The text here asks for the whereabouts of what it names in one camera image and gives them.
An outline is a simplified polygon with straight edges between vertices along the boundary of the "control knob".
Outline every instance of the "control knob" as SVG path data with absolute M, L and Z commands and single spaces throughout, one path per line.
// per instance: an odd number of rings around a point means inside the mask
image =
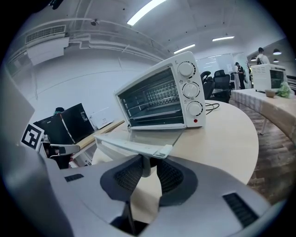
M 199 86 L 194 82 L 189 82 L 183 87 L 183 95 L 187 98 L 197 97 L 199 94 Z
M 179 65 L 178 71 L 182 76 L 188 77 L 192 74 L 194 68 L 191 63 L 183 62 Z
M 201 111 L 203 110 L 203 107 L 200 103 L 193 101 L 191 102 L 188 106 L 187 106 L 187 111 L 189 112 L 189 114 L 191 114 L 192 116 L 197 116 L 201 113 Z

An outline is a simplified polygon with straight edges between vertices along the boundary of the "floor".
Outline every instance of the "floor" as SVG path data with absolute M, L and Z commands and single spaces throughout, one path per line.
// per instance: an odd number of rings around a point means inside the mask
M 236 106 L 233 100 L 229 103 Z M 277 203 L 287 198 L 296 182 L 296 146 L 270 121 L 260 135 L 264 117 L 243 105 L 240 109 L 254 123 L 259 140 L 258 161 L 248 185 L 271 204 Z

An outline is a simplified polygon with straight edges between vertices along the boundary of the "desk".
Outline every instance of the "desk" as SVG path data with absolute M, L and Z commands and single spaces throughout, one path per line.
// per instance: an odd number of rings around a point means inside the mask
M 187 128 L 174 145 L 170 155 L 220 168 L 247 184 L 255 169 L 259 143 L 250 118 L 240 109 L 219 102 L 220 107 L 207 115 L 203 128 Z M 121 124 L 114 131 L 126 129 Z M 126 156 L 132 152 L 108 145 Z M 96 150 L 92 164 L 111 161 Z M 161 196 L 160 181 L 153 168 L 148 178 L 141 178 L 132 197 L 131 209 L 136 220 L 151 223 L 158 213 Z
M 220 107 L 207 115 L 203 128 L 187 128 L 170 155 L 220 168 L 247 184 L 255 169 L 259 143 L 250 118 L 240 109 L 219 102 Z M 121 124 L 114 131 L 126 129 Z M 125 155 L 133 154 L 112 146 Z M 100 160 L 95 154 L 92 164 Z
M 231 98 L 243 104 L 276 125 L 296 145 L 296 96 L 269 98 L 255 89 L 237 90 L 232 92 Z

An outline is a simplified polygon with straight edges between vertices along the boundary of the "black monitor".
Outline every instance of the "black monitor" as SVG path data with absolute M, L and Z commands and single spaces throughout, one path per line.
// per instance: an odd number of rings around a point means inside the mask
M 34 124 L 44 130 L 44 133 L 49 136 L 50 143 L 52 144 L 70 145 L 74 143 L 59 114 L 45 118 Z
M 62 112 L 62 118 L 75 143 L 94 133 L 81 103 Z

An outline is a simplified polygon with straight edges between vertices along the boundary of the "power cord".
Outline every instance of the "power cord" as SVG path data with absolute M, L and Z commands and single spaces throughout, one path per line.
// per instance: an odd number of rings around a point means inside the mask
M 213 106 L 213 108 L 211 108 L 211 109 L 206 109 L 206 111 L 209 111 L 209 112 L 206 113 L 206 114 L 209 114 L 209 113 L 211 113 L 213 110 L 219 108 L 220 104 L 219 104 L 219 103 L 214 103 L 214 104 L 205 103 L 205 106 L 206 106 L 206 107 L 207 107 L 207 106 Z

